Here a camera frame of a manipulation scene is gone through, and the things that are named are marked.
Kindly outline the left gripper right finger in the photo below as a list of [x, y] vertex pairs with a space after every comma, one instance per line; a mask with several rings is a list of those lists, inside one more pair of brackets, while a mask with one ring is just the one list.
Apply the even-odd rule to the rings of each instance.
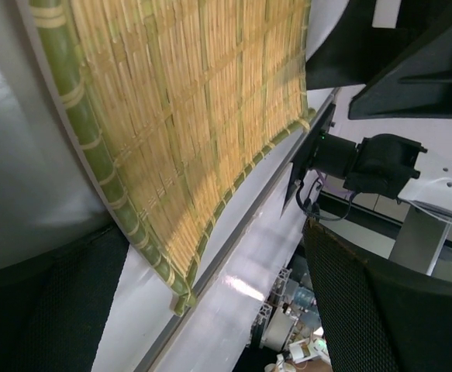
[[315, 219], [302, 245], [335, 371], [452, 371], [452, 282], [342, 240]]

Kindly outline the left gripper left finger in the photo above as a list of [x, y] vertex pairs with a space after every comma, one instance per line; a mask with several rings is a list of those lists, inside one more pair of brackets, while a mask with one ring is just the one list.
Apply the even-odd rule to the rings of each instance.
[[0, 270], [0, 371], [90, 371], [129, 243], [107, 225]]

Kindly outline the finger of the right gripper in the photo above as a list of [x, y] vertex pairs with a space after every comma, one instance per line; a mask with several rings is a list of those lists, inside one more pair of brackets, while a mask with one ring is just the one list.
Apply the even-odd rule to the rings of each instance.
[[376, 3], [351, 1], [305, 64], [309, 90], [368, 84], [452, 7], [452, 1], [401, 1], [394, 28], [372, 25]]
[[452, 7], [351, 99], [348, 118], [452, 119]]

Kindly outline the square bamboo mat tray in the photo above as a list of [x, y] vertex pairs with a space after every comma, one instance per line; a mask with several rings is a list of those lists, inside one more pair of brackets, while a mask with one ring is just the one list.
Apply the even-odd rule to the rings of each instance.
[[308, 1], [31, 1], [67, 125], [109, 211], [177, 297], [250, 172], [310, 127]]

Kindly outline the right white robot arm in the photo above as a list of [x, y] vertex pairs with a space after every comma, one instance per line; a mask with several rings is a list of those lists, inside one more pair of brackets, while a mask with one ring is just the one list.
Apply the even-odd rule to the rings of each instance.
[[[309, 89], [361, 84], [348, 118], [452, 120], [452, 1], [404, 1], [395, 29], [373, 25], [373, 1], [349, 1], [305, 62]], [[350, 198], [376, 194], [421, 211], [417, 247], [391, 259], [430, 274], [452, 225], [452, 160], [391, 133], [355, 143], [327, 132], [335, 104], [323, 109], [295, 155], [287, 199], [300, 199], [304, 176], [340, 179]]]

